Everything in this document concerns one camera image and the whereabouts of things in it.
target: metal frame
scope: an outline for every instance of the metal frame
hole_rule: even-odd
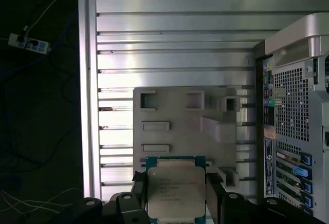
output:
[[[79,28],[84,196],[100,199],[96,0],[79,0]]]
[[[184,0],[186,10],[181,11],[183,0],[161,1],[163,6],[152,0],[79,0],[85,196],[108,200],[132,185],[126,179],[132,173],[135,87],[236,87],[242,104],[238,143],[254,144],[253,46],[303,15],[326,11],[329,3],[191,0],[201,4],[192,6]],[[254,155],[254,149],[238,152],[241,180],[250,185],[255,185]],[[250,198],[252,192],[242,193]]]

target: ventilation grille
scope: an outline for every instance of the ventilation grille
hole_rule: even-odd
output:
[[[292,204],[295,207],[299,208],[299,205],[295,204],[293,201],[291,201],[289,198],[287,198],[285,195],[283,195],[281,192],[279,192],[279,198],[287,201],[288,203]]]
[[[275,74],[276,132],[308,141],[308,80],[302,68]]]
[[[283,142],[280,142],[280,141],[277,141],[277,145],[280,149],[285,150],[285,151],[289,151],[289,152],[294,153],[296,155],[300,155],[300,153],[302,151],[299,147],[292,146],[290,144],[283,143]]]

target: white cable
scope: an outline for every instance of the white cable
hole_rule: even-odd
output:
[[[2,195],[2,197],[3,197],[3,199],[4,199],[4,201],[10,206],[9,208],[7,208],[7,209],[4,209],[4,210],[1,210],[0,212],[4,212],[4,211],[7,211],[7,210],[9,210],[9,209],[14,209],[14,210],[16,210],[17,212],[19,212],[20,214],[22,214],[22,212],[21,211],[19,211],[18,209],[16,209],[14,206],[15,206],[15,204],[14,205],[12,205],[10,202],[8,202],[8,200],[5,198],[5,196],[3,195],[3,193],[2,192],[0,192],[0,194]]]
[[[48,9],[56,2],[57,0],[53,0],[52,3],[50,3],[50,5],[43,11],[43,13],[41,13],[40,17],[37,19],[37,21],[31,25],[28,30],[26,31],[25,37],[28,38],[28,34],[30,32],[30,30],[39,22],[39,20],[43,17],[43,15],[45,15],[45,13],[48,11]]]
[[[1,191],[0,193],[2,194],[2,196],[3,196],[4,200],[5,200],[5,202],[6,202],[7,204],[10,205],[9,208],[4,209],[4,210],[1,210],[0,212],[4,212],[4,211],[7,211],[7,210],[9,210],[9,209],[11,209],[11,208],[14,208],[14,209],[15,209],[17,212],[19,212],[20,214],[27,214],[27,213],[30,213],[30,212],[32,212],[32,211],[34,211],[34,210],[37,210],[37,209],[48,210],[48,211],[52,211],[52,212],[54,212],[54,213],[59,214],[59,212],[56,211],[56,210],[49,209],[49,208],[45,208],[45,207],[42,207],[42,206],[31,205],[31,204],[28,204],[28,203],[23,203],[23,204],[25,204],[25,205],[27,205],[27,206],[30,206],[30,207],[34,207],[35,209],[32,210],[32,211],[21,212],[21,211],[19,211],[18,209],[15,208],[15,205],[17,205],[17,204],[19,204],[19,203],[22,203],[22,201],[18,200],[17,198],[14,198],[14,197],[10,196],[8,193],[6,193],[6,192],[4,192],[4,191]],[[12,199],[17,199],[19,202],[15,203],[15,204],[11,204],[10,202],[7,201],[7,199],[5,198],[5,196],[3,195],[3,193],[5,193],[8,197],[10,197],[10,198],[12,198]]]
[[[48,209],[48,208],[44,208],[43,206],[46,205],[46,204],[52,204],[52,205],[63,206],[63,207],[65,207],[65,206],[70,206],[71,204],[58,204],[58,203],[51,203],[51,201],[54,200],[55,198],[59,197],[59,196],[62,195],[63,193],[68,192],[68,191],[71,191],[71,190],[78,190],[78,191],[81,191],[81,192],[82,192],[82,190],[80,190],[80,189],[78,189],[78,188],[70,188],[70,189],[67,189],[67,190],[65,190],[65,191],[62,191],[62,192],[59,193],[57,196],[53,197],[52,199],[50,199],[50,200],[47,201],[47,202],[44,202],[44,201],[34,201],[34,200],[25,200],[25,201],[21,201],[21,200],[15,198],[15,197],[13,197],[13,196],[10,196],[8,193],[2,191],[2,192],[5,193],[7,196],[9,196],[10,198],[12,198],[12,199],[14,199],[14,200],[16,200],[16,201],[18,201],[18,202],[15,203],[14,205],[9,204],[11,207],[9,207],[9,208],[7,208],[7,209],[4,209],[4,210],[0,210],[0,212],[7,211],[7,210],[9,210],[9,209],[11,209],[11,208],[14,208],[14,209],[15,209],[14,206],[17,205],[17,204],[20,204],[20,203],[35,208],[34,210],[31,210],[31,211],[28,211],[28,212],[24,212],[23,214],[33,212],[33,211],[35,211],[35,210],[37,210],[37,209],[46,209],[46,210],[50,210],[50,211],[53,211],[53,212],[57,212],[57,211],[55,211],[55,210],[51,210],[51,209]],[[28,203],[26,203],[26,202],[37,202],[37,203],[43,203],[43,204],[42,204],[41,206],[34,206],[34,205],[28,204]]]

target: rectangular slot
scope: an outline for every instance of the rectangular slot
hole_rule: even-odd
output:
[[[287,184],[291,185],[292,187],[296,188],[296,190],[300,191],[302,190],[301,188],[301,184],[294,181],[293,179],[289,178],[288,176],[280,173],[277,171],[277,178],[283,180],[284,182],[286,182]]]
[[[146,132],[166,132],[170,130],[170,123],[168,121],[144,121],[142,128]]]
[[[227,107],[227,111],[235,111],[236,110],[236,99],[232,99],[232,98],[226,99],[226,107]]]
[[[205,109],[205,93],[191,91],[186,94],[186,109]]]
[[[142,144],[143,152],[170,152],[169,144]]]
[[[297,183],[300,183],[300,182],[301,182],[300,179],[297,178],[297,177],[296,177],[295,175],[293,175],[293,174],[290,174],[290,173],[288,173],[288,172],[286,172],[286,171],[284,171],[284,170],[282,170],[282,169],[280,169],[280,168],[278,168],[278,167],[276,168],[276,170],[277,170],[278,172],[280,172],[281,174],[287,176],[288,178],[292,179],[293,181],[297,182]]]
[[[277,159],[276,165],[277,165],[278,168],[286,171],[287,173],[294,174],[293,169],[291,167],[283,164],[282,162],[279,162],[278,159]]]
[[[286,202],[290,203],[291,205],[299,208],[299,206],[301,205],[299,201],[297,201],[296,199],[292,198],[291,196],[289,196],[287,193],[285,193],[283,190],[281,190],[280,188],[276,188],[276,193],[277,196],[283,200],[285,200]]]
[[[283,192],[285,192],[286,194],[288,194],[290,197],[294,198],[295,200],[297,200],[298,202],[301,202],[301,196],[299,194],[297,194],[296,192],[294,192],[293,190],[289,189],[288,187],[286,187],[284,184],[280,183],[277,181],[277,187],[279,189],[281,189]]]
[[[286,162],[289,162],[293,165],[300,165],[299,158],[297,158],[298,156],[291,156],[292,153],[290,153],[290,155],[288,155],[287,153],[282,153],[281,151],[277,150],[276,155],[277,155],[277,157],[281,158],[282,160],[285,160]]]
[[[222,99],[222,111],[223,112],[238,112],[240,110],[239,97],[224,97]]]
[[[148,111],[155,111],[157,106],[156,91],[150,90],[140,94],[140,108]]]

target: power strip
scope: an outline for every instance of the power strip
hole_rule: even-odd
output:
[[[8,45],[16,47],[16,48],[26,49],[26,50],[36,52],[36,53],[42,53],[42,54],[48,53],[48,51],[50,49],[50,44],[48,42],[40,41],[40,40],[33,39],[33,38],[24,38],[23,42],[19,42],[18,41],[19,36],[20,35],[13,34],[13,33],[10,34],[9,40],[8,40]],[[37,41],[38,45],[33,46],[31,41]]]

